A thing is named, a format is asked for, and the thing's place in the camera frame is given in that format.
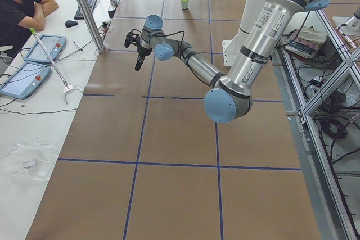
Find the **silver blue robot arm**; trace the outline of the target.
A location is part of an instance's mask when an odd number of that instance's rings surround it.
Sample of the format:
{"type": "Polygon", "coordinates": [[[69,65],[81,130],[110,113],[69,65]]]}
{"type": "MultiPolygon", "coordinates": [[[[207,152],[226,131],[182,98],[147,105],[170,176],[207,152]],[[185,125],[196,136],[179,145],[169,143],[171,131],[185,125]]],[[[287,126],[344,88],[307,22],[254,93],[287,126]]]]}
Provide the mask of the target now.
{"type": "Polygon", "coordinates": [[[217,123],[228,123],[246,115],[252,106],[251,85],[271,52],[298,12],[315,11],[327,7],[331,0],[264,0],[253,27],[228,72],[224,74],[208,63],[191,45],[170,39],[163,33],[163,20],[157,15],[146,18],[139,33],[130,31],[124,45],[137,47],[135,70],[139,70],[146,56],[154,53],[160,61],[178,57],[201,80],[211,87],[204,98],[206,114],[217,123]]]}

